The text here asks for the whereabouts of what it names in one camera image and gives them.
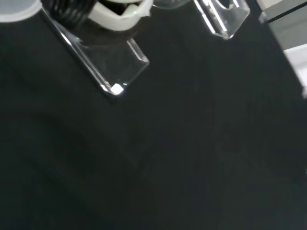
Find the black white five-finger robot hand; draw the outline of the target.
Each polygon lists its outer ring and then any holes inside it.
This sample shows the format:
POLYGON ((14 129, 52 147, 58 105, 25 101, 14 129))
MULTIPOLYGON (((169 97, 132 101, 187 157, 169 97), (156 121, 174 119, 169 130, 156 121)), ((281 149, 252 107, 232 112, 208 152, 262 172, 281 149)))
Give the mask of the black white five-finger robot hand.
POLYGON ((149 17, 152 0, 43 0, 48 14, 66 28, 90 20, 104 29, 121 32, 149 17))

